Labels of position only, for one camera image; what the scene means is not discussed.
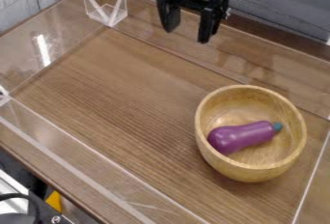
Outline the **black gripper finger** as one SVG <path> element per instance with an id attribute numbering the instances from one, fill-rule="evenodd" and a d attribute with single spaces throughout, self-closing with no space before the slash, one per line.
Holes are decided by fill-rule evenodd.
<path id="1" fill-rule="evenodd" d="M 160 22 L 169 33 L 180 23 L 180 7 L 173 0 L 156 0 Z"/>
<path id="2" fill-rule="evenodd" d="M 220 21 L 226 18 L 226 12 L 221 9 L 205 8 L 201 10 L 197 42 L 208 43 L 212 35 L 216 34 Z"/>

